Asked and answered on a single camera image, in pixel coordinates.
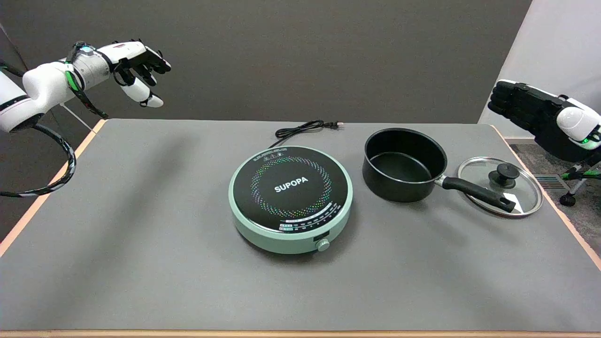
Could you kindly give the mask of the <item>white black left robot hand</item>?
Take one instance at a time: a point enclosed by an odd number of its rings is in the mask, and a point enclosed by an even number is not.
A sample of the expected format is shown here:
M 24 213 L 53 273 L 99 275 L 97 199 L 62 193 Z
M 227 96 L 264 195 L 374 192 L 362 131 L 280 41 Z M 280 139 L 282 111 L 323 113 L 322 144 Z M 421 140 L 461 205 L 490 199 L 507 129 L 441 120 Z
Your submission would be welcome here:
M 162 107 L 162 98 L 151 90 L 152 86 L 157 85 L 155 73 L 171 71 L 171 64 L 162 53 L 139 40 L 113 44 L 108 51 L 116 62 L 112 75 L 122 91 L 140 107 Z

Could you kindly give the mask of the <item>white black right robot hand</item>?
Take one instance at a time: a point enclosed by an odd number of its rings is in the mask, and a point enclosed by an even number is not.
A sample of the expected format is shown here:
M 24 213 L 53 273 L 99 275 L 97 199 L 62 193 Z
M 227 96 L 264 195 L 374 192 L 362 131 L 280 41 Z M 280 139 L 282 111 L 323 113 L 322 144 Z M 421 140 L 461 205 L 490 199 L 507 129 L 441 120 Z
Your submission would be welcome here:
M 600 114 L 577 99 L 502 79 L 487 107 L 532 134 L 536 144 L 560 160 L 600 161 Z

